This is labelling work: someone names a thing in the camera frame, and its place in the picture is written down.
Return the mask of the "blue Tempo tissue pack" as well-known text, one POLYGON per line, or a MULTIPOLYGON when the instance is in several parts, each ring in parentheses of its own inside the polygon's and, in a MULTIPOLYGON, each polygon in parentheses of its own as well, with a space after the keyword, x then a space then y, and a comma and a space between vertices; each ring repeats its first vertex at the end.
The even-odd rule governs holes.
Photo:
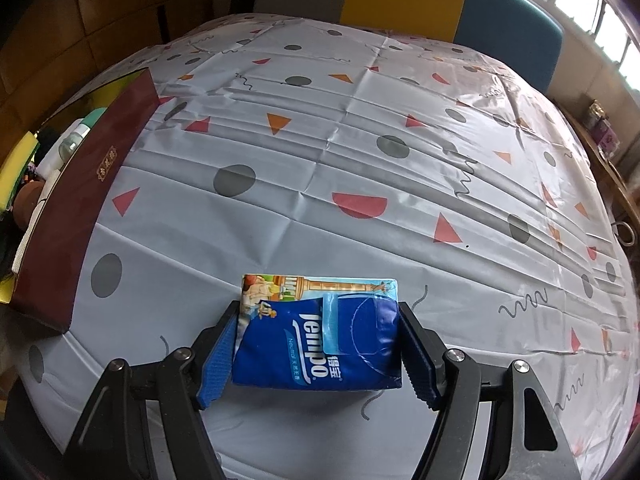
POLYGON ((246 274, 232 382, 300 391, 401 386, 392 278, 246 274))

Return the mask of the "white rectangular pack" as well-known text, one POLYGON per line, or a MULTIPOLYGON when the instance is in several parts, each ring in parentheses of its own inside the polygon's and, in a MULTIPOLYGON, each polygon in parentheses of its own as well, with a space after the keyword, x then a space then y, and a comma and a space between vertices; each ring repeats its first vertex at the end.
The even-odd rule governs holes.
POLYGON ((42 180, 47 181, 56 170, 61 169, 62 165, 63 161, 60 156, 60 149, 56 146, 52 146, 36 167, 36 174, 38 174, 38 177, 42 180))

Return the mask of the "brown round cushion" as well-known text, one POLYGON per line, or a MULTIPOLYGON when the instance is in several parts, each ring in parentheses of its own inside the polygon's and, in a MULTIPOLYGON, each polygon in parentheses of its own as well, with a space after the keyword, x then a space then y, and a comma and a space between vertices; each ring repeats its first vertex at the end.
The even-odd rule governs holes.
POLYGON ((43 188, 43 181, 30 181, 18 191, 15 197, 13 203, 13 218, 16 225, 22 231, 25 231, 28 227, 30 217, 38 204, 43 188))

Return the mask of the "yellow sponge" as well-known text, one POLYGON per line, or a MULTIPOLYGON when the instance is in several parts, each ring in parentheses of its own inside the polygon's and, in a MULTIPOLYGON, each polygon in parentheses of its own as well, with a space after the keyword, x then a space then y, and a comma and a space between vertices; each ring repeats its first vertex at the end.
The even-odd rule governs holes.
POLYGON ((10 154, 6 156, 0 172, 0 209, 2 212, 9 208, 17 185, 37 148, 37 138, 31 132, 26 132, 21 140, 14 145, 10 154))

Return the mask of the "red gold storage box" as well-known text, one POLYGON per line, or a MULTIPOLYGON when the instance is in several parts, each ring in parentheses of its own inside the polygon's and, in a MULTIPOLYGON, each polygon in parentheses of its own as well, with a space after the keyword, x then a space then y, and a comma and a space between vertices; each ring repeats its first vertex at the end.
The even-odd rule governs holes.
POLYGON ((107 192, 160 98, 147 68, 114 79, 61 108, 39 130, 58 140, 72 121, 104 112, 70 155, 35 218, 18 266, 9 305, 64 334, 89 240, 107 192))

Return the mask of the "wooden desk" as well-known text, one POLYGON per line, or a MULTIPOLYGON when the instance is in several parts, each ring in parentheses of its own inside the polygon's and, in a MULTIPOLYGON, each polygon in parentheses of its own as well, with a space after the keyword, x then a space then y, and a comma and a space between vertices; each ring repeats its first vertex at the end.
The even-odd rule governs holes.
POLYGON ((560 103, 556 107, 563 114, 566 121, 572 127, 574 133, 582 142, 582 146, 588 156, 593 175, 599 184, 611 195, 612 211, 614 216, 614 230, 619 228, 627 231, 618 237, 620 244, 625 248, 634 248, 639 241, 639 208, 628 191, 626 184, 617 172, 612 162, 609 162, 593 142, 590 133, 570 112, 560 103))

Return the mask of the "small green white bottle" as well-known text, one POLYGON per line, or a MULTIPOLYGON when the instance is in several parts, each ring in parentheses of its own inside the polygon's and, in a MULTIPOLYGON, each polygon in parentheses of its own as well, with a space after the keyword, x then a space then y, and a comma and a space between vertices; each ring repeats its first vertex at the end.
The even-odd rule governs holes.
POLYGON ((58 156, 60 156, 63 165, 70 160, 79 148, 79 145, 105 111, 105 107, 98 107, 95 110, 92 110, 86 117, 81 118, 79 122, 75 122, 70 126, 68 131, 62 137, 62 142, 58 147, 58 156))

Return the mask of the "purple box on desk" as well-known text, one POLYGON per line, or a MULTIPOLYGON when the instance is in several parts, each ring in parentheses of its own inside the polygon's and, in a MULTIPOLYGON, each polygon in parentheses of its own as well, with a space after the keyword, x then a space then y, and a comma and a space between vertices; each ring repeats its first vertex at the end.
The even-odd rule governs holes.
POLYGON ((584 125, 604 156, 612 158, 620 146, 620 140, 608 120, 608 114, 597 100, 593 100, 588 106, 584 125))

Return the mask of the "patterned grey bed sheet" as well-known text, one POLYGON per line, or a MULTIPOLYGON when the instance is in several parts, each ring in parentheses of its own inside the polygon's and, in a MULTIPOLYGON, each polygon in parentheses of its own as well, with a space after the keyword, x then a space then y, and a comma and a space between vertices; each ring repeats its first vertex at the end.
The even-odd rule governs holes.
POLYGON ((70 328, 18 369, 65 448, 111 359, 156 361, 277 272, 394 278, 480 362, 533 365, 577 466, 622 450, 634 280, 562 114, 468 48, 245 15, 130 56, 160 98, 107 192, 70 328))

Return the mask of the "wooden wardrobe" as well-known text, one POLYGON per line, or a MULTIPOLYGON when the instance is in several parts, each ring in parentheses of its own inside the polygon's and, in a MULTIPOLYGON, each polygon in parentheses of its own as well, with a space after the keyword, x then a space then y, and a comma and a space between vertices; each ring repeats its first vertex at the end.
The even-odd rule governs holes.
POLYGON ((1 151, 130 54, 227 14, 230 0, 1 0, 1 151))

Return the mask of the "grey yellow blue headboard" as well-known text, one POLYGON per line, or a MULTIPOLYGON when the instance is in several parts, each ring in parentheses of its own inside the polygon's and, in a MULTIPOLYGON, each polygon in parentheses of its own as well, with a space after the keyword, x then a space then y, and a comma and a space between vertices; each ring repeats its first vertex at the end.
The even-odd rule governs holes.
POLYGON ((547 91, 563 31, 528 0, 255 0, 258 12, 386 29, 469 47, 547 91))

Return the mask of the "window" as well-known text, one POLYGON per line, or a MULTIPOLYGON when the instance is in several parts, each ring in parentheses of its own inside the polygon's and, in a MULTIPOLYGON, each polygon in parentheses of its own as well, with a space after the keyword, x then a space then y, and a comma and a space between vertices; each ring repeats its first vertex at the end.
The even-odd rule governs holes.
POLYGON ((631 90, 639 91, 639 47, 608 0, 542 0, 589 37, 615 65, 631 90))

